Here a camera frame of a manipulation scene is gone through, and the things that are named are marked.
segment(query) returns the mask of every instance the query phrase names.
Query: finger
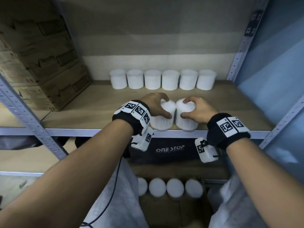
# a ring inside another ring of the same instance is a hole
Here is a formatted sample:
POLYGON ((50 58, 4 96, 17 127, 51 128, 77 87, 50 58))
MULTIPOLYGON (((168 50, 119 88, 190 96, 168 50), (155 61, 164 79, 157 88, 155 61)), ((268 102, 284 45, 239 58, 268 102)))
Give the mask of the finger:
POLYGON ((160 93, 160 95, 162 99, 164 99, 165 101, 169 101, 169 98, 165 93, 160 93))
POLYGON ((199 97, 197 96, 190 96, 190 97, 187 97, 183 100, 183 103, 188 103, 188 102, 194 102, 196 103, 196 101, 199 99, 199 97))
POLYGON ((183 112, 181 113, 181 118, 189 118, 189 119, 192 119, 192 114, 191 112, 183 112))
POLYGON ((161 116, 165 117, 166 119, 172 118, 172 115, 168 111, 165 111, 164 109, 162 109, 161 111, 161 116))

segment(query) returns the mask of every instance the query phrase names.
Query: wrist strap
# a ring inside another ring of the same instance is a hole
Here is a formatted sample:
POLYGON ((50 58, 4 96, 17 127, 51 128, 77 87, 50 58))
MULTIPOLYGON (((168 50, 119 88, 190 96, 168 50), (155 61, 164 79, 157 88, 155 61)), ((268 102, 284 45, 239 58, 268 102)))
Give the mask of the wrist strap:
POLYGON ((115 111, 112 121, 121 119, 129 123, 133 128, 133 135, 142 135, 150 123, 150 112, 146 103, 140 100, 132 100, 123 104, 115 111))
POLYGON ((207 142, 221 149, 241 138, 250 138, 249 129, 237 118, 227 113, 214 115, 207 123, 207 142))

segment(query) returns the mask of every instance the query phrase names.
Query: white cylindrical container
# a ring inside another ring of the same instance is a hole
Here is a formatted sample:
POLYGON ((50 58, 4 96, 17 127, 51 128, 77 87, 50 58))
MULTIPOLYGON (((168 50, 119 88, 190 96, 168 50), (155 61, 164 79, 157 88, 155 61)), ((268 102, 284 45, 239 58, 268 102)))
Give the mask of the white cylindrical container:
POLYGON ((175 124, 181 128, 182 130, 185 131, 193 131, 197 128, 198 123, 196 123, 195 121, 191 120, 191 119, 184 119, 181 118, 180 114, 183 112, 191 112, 195 109, 195 104, 194 102, 188 102, 188 103, 183 103, 183 99, 180 99, 176 102, 176 120, 175 120, 175 124))
POLYGON ((161 87, 161 72, 159 70, 147 70, 144 73, 145 87, 148 90, 157 90, 161 87))
POLYGON ((143 87, 143 71, 129 70, 127 72, 128 85, 131 89, 137 90, 143 87))
POLYGON ((179 179, 171 178, 167 182, 167 192, 171 198, 178 200, 184 194, 184 184, 179 179))
POLYGON ((142 177, 138 177, 137 179, 138 179, 138 195, 143 196, 147 192, 148 183, 142 177))
POLYGON ((179 72, 176 70, 166 70, 162 74, 162 88, 164 90, 176 90, 178 87, 179 72))
POLYGON ((165 101, 164 99, 162 99, 161 107, 165 111, 168 111, 172 115, 172 118, 166 119, 163 116, 151 117, 150 124, 156 130, 165 131, 173 126, 176 105, 175 102, 172 100, 165 101))
POLYGON ((159 198, 166 193, 166 184, 160 178, 154 178, 149 183, 149 191, 154 197, 159 198))
POLYGON ((198 180, 189 179, 185 184, 186 194, 198 199, 203 195, 203 186, 198 180))
POLYGON ((200 90, 211 90, 216 78, 216 72, 213 70, 200 70, 196 87, 200 90))
POLYGON ((113 89, 121 90, 128 86, 126 72, 124 70, 112 70, 109 76, 113 89))
POLYGON ((199 73, 195 70, 183 70, 180 75, 179 87, 182 90, 193 90, 199 73))

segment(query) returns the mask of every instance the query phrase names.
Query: black cable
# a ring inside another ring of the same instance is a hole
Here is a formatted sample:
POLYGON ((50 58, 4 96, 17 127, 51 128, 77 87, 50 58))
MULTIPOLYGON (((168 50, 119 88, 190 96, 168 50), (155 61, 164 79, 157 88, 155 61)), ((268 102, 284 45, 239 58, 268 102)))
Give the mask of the black cable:
POLYGON ((103 215, 103 213, 105 212, 105 210, 108 208, 108 206, 110 205, 110 202, 112 201, 112 198, 113 198, 113 195, 114 195, 114 192, 115 192, 115 188, 116 188, 116 183, 117 183, 117 178, 118 178, 118 172, 119 172, 119 167, 120 167, 120 163, 121 163, 121 160, 122 160, 123 157, 120 157, 120 160, 119 160, 119 164, 118 164, 118 167, 117 167, 117 173, 116 173, 116 178, 115 178, 115 184, 114 184, 114 189, 113 189, 113 193, 111 195, 111 198, 108 202, 108 204, 105 206, 105 208, 103 209, 103 211, 97 216, 97 218, 95 218, 93 221, 87 223, 87 222, 82 222, 81 224, 81 227, 84 227, 84 226, 88 226, 90 228, 93 228, 93 226, 91 226, 94 222, 96 222, 100 217, 101 215, 103 215))

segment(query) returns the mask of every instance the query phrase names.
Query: white wall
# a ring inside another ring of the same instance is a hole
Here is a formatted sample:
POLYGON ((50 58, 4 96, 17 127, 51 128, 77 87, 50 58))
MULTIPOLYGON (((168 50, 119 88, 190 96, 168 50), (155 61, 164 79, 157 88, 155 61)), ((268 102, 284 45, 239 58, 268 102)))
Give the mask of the white wall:
POLYGON ((59 0, 95 80, 112 69, 213 69, 226 79, 255 0, 59 0))
MULTIPOLYGON (((304 0, 271 0, 236 84, 278 123, 304 94, 304 0)), ((304 183, 304 111, 265 151, 304 183)))

